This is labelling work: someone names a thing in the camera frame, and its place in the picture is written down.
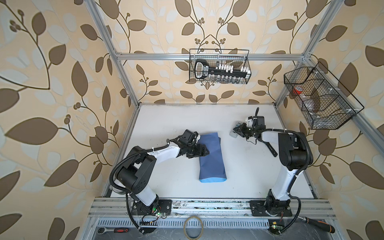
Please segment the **light blue wrapping paper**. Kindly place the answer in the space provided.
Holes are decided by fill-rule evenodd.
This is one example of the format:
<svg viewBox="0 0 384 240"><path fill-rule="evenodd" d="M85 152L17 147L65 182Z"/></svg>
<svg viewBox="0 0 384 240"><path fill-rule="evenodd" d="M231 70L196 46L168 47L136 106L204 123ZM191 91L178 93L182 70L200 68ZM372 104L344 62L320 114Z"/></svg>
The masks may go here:
<svg viewBox="0 0 384 240"><path fill-rule="evenodd" d="M201 183L222 183L227 180L222 149L221 138L218 133L209 133L202 135L198 141L205 145L210 152L207 156L200 157L200 175Z"/></svg>

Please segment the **grey tape dispenser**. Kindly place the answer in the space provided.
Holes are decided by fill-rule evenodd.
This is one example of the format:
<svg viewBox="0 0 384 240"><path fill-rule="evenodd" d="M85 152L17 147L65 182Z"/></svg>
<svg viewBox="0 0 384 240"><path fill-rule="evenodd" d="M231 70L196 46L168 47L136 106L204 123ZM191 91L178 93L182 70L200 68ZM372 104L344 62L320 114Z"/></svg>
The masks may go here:
<svg viewBox="0 0 384 240"><path fill-rule="evenodd" d="M239 134L234 129L239 127L241 124L242 124L242 122L236 122L235 125L233 126L233 129L230 132L230 136L232 138L237 138L239 136Z"/></svg>

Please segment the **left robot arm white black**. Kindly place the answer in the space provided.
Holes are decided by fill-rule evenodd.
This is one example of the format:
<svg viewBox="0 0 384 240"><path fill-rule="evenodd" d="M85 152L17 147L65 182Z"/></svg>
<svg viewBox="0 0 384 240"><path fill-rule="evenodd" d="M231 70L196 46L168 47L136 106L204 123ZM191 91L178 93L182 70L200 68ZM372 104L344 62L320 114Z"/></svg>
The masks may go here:
<svg viewBox="0 0 384 240"><path fill-rule="evenodd" d="M157 163L186 156L189 159L205 157L209 150L204 144L199 144L200 135L197 132L185 132L164 146L143 149L135 146L128 155L119 162L109 176L110 185L114 190L130 196L135 202L146 207L155 207L159 197L148 186L149 180Z"/></svg>

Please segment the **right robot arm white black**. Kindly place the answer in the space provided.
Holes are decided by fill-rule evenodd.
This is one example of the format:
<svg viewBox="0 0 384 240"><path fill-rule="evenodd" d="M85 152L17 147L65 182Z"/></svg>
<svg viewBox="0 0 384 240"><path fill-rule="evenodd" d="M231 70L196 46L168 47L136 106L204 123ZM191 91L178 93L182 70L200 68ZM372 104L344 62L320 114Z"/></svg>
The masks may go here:
<svg viewBox="0 0 384 240"><path fill-rule="evenodd" d="M246 140L255 138L265 144L274 157L279 157L282 167L266 197L266 210L288 207L292 199L299 200L291 190L299 175L313 162L306 135L287 129L267 128L264 118L256 116L235 126L232 132Z"/></svg>

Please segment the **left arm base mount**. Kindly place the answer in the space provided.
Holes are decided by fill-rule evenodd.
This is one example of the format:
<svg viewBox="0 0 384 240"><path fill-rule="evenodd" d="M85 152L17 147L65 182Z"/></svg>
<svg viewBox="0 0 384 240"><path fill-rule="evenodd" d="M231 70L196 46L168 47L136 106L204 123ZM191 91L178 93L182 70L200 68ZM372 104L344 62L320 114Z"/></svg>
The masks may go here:
<svg viewBox="0 0 384 240"><path fill-rule="evenodd" d="M172 200L160 199L155 200L150 206L146 206L142 202L133 202L133 213L138 216L156 216L165 218L172 211Z"/></svg>

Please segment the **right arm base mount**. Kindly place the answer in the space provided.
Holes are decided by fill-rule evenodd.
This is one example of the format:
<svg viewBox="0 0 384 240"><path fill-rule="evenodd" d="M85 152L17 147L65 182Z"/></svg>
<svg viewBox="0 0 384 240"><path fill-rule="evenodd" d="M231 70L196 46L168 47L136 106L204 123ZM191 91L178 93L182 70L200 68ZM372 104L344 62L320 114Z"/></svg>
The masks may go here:
<svg viewBox="0 0 384 240"><path fill-rule="evenodd" d="M290 200L253 200L250 208L253 217L292 217Z"/></svg>

